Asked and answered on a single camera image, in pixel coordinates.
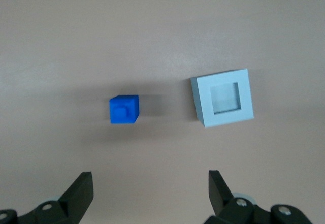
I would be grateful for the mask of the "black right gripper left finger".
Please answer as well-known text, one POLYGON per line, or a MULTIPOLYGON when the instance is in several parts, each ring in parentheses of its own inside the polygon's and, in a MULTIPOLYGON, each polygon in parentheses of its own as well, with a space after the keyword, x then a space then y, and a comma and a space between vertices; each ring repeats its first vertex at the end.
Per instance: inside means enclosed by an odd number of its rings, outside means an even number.
POLYGON ((58 200, 43 202, 22 216, 14 209, 1 210, 1 223, 79 223, 93 196, 92 173, 83 172, 58 200))

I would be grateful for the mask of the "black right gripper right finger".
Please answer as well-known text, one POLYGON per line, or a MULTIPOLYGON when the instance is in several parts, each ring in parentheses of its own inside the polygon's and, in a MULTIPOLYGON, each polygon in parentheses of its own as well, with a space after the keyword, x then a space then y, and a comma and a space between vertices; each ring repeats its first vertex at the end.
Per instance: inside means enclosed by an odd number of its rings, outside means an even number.
POLYGON ((209 199, 215 215, 205 223, 311 223, 291 205, 273 205, 266 211, 248 198, 236 197, 218 170, 209 171, 209 199))

